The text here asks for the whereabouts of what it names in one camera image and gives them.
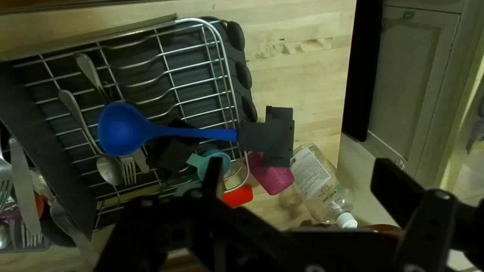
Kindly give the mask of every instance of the cabinet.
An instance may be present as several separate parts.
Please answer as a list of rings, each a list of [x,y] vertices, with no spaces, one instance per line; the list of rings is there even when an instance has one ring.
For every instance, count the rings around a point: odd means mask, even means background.
[[[378,71],[364,146],[375,157],[391,159],[412,177],[426,171],[420,169],[423,150],[437,143],[429,137],[429,127],[458,23],[458,14],[391,6],[382,10]]]

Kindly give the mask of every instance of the kitchen counter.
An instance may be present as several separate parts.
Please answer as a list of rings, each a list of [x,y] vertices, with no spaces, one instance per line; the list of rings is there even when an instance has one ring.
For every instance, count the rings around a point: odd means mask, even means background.
[[[172,14],[232,20],[244,32],[258,118],[263,121],[266,106],[293,107],[294,146],[316,143],[337,165],[353,6],[355,0],[176,0],[4,15],[0,17],[0,59]],[[258,186],[247,207],[279,230],[306,218],[303,211],[281,210],[278,202],[279,196],[267,196]],[[105,240],[102,231],[95,237],[99,246]],[[42,260],[42,270],[67,270],[78,264],[75,249],[52,246],[45,252],[0,255],[0,267],[37,270],[37,260]]]

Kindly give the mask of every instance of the plastic bottle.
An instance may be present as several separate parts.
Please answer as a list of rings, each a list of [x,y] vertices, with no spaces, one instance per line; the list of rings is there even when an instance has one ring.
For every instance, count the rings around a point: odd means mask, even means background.
[[[340,228],[356,228],[350,214],[352,192],[338,183],[334,166],[316,145],[302,145],[291,157],[291,174],[314,221]]]

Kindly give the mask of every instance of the blue spoon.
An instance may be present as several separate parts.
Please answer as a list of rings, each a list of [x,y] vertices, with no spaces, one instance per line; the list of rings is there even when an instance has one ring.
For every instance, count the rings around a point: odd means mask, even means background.
[[[98,122],[99,143],[113,157],[128,156],[149,139],[169,136],[237,140],[235,130],[196,130],[151,124],[136,107],[125,103],[105,106]]]

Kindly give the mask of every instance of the blue handle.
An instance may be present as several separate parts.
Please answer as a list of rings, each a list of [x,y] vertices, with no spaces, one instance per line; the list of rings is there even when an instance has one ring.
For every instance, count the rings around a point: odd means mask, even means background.
[[[225,142],[235,142],[238,139],[237,130],[196,130],[196,128],[179,128],[179,127],[158,127],[152,125],[149,130],[151,137],[198,137],[198,139],[216,139]]]

